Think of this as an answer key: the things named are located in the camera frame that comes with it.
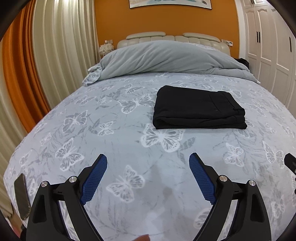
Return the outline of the person's right hand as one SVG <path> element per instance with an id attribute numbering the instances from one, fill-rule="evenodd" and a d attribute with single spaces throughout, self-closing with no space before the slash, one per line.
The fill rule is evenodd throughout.
<path id="1" fill-rule="evenodd" d="M 133 241 L 150 241 L 150 238 L 149 238 L 148 234 L 145 234 L 145 235 L 141 235 L 141 236 L 137 237 Z"/>

